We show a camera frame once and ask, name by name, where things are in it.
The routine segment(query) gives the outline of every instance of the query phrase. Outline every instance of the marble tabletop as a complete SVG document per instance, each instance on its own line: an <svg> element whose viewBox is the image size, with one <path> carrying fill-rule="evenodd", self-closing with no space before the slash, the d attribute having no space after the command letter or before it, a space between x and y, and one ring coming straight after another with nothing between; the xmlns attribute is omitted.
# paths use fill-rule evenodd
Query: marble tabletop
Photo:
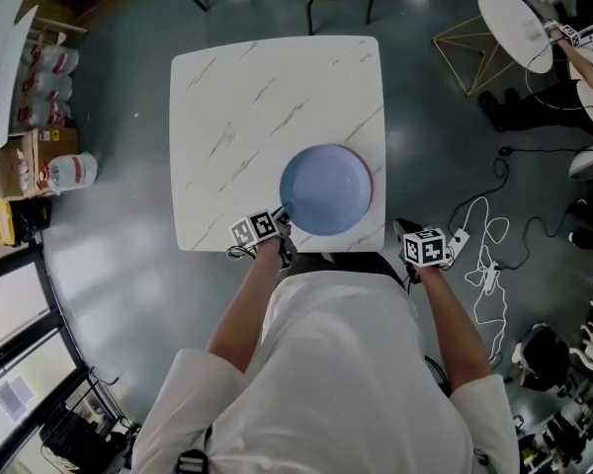
<svg viewBox="0 0 593 474"><path fill-rule="evenodd" d="M302 149L339 144L374 178L365 217L332 237L293 227L302 252L378 251L386 160L378 42L369 37L255 40L174 58L169 114L178 246L225 251L228 227L280 206L279 181Z"/></svg>

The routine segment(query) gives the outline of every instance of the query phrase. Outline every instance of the large plastic bottle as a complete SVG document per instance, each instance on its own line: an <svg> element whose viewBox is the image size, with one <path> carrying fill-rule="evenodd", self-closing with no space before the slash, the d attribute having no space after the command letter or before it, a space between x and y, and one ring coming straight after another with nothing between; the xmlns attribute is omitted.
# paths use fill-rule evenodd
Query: large plastic bottle
<svg viewBox="0 0 593 474"><path fill-rule="evenodd" d="M64 102L32 102L18 111L18 121L26 129L66 126L70 119L70 106Z"/></svg>
<svg viewBox="0 0 593 474"><path fill-rule="evenodd" d="M70 74L79 63L79 51L61 45L45 45L33 48L33 65L35 72L52 72L53 74Z"/></svg>
<svg viewBox="0 0 593 474"><path fill-rule="evenodd" d="M65 102L72 95L72 79L65 74L33 72L22 84L22 91L30 100Z"/></svg>
<svg viewBox="0 0 593 474"><path fill-rule="evenodd" d="M90 153L66 154L50 160L40 173L42 181L60 194L92 185L97 178L97 160Z"/></svg>

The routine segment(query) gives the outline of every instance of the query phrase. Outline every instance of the floor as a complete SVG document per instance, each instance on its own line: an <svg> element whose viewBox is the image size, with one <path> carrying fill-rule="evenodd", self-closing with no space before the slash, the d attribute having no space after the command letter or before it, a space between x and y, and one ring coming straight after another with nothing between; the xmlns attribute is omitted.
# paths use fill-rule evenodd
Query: floor
<svg viewBox="0 0 593 474"><path fill-rule="evenodd" d="M54 201L44 234L47 266L77 345L101 377L121 377L115 389L137 421L147 415L175 353L204 346L249 265L177 247L168 149L171 60L226 43L305 34L304 0L209 1L212 8L203 14L190 0L132 0L95 23L79 44L71 105L82 148L96 156L101 170L91 188ZM498 184L493 161L502 145L579 148L593 138L556 127L497 134L476 101L463 96L430 38L476 15L476 0L376 0L369 26L366 5L316 2L314 26L320 34L369 35L380 43L387 150L383 253L401 270L390 223L396 217L445 229L457 203ZM474 58L458 61L471 65ZM525 93L523 73L512 67L492 90L499 95L514 86ZM550 76L534 80L538 86L550 82ZM584 184L567 179L569 161L567 154L509 158L507 186L489 197L490 215L511 222L494 258L521 260L526 220L540 215L554 226L566 205L584 194ZM482 209L472 213L472 239L446 274L470 312L478 291L464 274L475 266L482 216ZM548 322L577 344L593 294L593 253L571 246L566 234L567 227L548 239L534 226L530 261L501 275L509 304L505 356L497 366L503 374L511 373L512 350L534 322ZM427 352L440 359L421 286L411 297ZM484 317L500 308L497 295L482 302ZM480 328L488 346L496 331ZM559 405L516 384L508 391L514 413L526 421Z"/></svg>

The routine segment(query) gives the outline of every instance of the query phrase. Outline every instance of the forearm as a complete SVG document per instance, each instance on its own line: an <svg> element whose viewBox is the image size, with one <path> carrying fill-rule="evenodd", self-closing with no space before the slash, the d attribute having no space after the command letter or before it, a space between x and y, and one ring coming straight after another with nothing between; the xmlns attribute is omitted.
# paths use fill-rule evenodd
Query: forearm
<svg viewBox="0 0 593 474"><path fill-rule="evenodd" d="M575 70L580 73L589 87L593 88L593 63L576 51L567 39L560 39L556 43L564 51Z"/></svg>
<svg viewBox="0 0 593 474"><path fill-rule="evenodd" d="M483 340L438 271L422 273L453 391L491 373Z"/></svg>
<svg viewBox="0 0 593 474"><path fill-rule="evenodd" d="M241 372L248 368L257 347L281 265L276 254L255 260L209 339L207 351Z"/></svg>

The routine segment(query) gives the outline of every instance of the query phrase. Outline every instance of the blue bowl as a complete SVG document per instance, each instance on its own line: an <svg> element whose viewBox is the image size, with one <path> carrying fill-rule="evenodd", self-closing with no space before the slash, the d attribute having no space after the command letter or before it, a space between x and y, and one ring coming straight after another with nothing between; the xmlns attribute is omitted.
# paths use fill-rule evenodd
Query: blue bowl
<svg viewBox="0 0 593 474"><path fill-rule="evenodd" d="M312 235L337 235L367 212L372 177L363 160L349 149L313 146L290 161L279 195L295 226Z"/></svg>

